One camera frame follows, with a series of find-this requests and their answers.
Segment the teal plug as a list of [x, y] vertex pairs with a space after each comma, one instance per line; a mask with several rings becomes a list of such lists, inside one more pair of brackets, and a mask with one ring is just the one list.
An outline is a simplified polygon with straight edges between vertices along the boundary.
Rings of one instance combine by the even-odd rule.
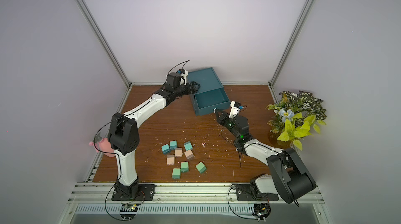
[[193, 149], [192, 143], [190, 141], [185, 142], [184, 143], [184, 148], [185, 148], [186, 151], [192, 150]]
[[178, 143], [177, 143], [176, 140], [172, 140], [172, 141], [169, 142], [169, 148], [171, 150], [175, 150], [177, 147], [178, 147]]
[[165, 144], [161, 147], [162, 153], [164, 155], [169, 154], [171, 152], [169, 144]]

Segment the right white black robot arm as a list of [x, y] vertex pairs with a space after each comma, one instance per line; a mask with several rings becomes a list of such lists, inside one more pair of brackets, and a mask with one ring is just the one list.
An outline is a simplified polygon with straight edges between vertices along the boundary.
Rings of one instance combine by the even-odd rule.
[[231, 116], [226, 111], [215, 109], [216, 121], [234, 137], [236, 150], [269, 167], [278, 195], [288, 204], [316, 189], [316, 182], [305, 164], [292, 149], [274, 148], [264, 144], [250, 134], [248, 119]]

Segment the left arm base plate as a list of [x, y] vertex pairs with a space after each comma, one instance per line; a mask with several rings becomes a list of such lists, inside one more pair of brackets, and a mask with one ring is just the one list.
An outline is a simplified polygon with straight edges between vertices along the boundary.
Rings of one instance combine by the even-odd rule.
[[152, 201], [155, 192], [154, 184], [132, 184], [126, 186], [118, 183], [112, 190], [112, 201]]

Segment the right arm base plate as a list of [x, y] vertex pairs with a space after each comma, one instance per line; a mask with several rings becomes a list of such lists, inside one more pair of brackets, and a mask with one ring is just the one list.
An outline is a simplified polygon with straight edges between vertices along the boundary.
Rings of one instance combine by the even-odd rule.
[[238, 201], [279, 201], [278, 194], [262, 193], [253, 184], [233, 184]]

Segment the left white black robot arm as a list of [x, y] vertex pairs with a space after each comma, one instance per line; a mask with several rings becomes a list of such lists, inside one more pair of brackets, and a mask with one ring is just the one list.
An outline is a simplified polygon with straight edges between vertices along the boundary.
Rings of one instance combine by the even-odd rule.
[[158, 111], [164, 109], [177, 98], [195, 94], [201, 85], [187, 81], [187, 74], [179, 70], [169, 73], [165, 83], [150, 98], [125, 113], [116, 113], [110, 122], [108, 141], [113, 149], [118, 165], [115, 191], [129, 198], [139, 192], [138, 175], [135, 169], [135, 152], [140, 143], [138, 129]]

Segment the teal drawer cabinet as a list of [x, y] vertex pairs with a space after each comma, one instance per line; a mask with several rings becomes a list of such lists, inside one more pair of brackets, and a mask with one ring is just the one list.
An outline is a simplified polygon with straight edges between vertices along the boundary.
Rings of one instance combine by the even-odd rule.
[[190, 95], [196, 116], [211, 114], [214, 109], [225, 110], [230, 107], [231, 101], [212, 67], [189, 72], [188, 81], [200, 84], [198, 92]]

